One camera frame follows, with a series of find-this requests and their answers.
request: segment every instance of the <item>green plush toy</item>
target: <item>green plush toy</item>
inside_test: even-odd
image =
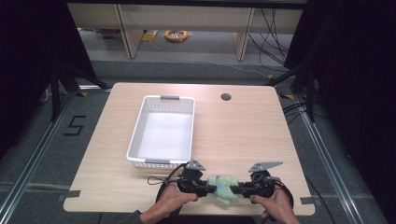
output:
[[[208,185],[217,186],[213,196],[222,203],[230,204],[239,196],[234,194],[230,186],[238,186],[238,179],[231,176],[210,176],[207,179]]]

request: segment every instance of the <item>table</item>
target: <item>table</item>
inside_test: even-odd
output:
[[[232,99],[223,101],[223,93]],[[146,211],[154,204],[160,185],[149,185],[148,176],[165,177],[170,171],[137,169],[126,159],[143,97],[149,94],[195,98],[191,158],[205,166],[204,179],[228,175],[245,182],[255,162],[283,161],[269,172],[280,176],[292,192],[297,215],[314,214],[313,204],[302,205],[299,200],[311,195],[274,88],[157,83],[114,85],[70,189],[80,194],[66,198],[66,211],[129,213]],[[248,199],[225,205],[209,194],[183,206],[180,214],[253,216],[261,212],[262,207]]]

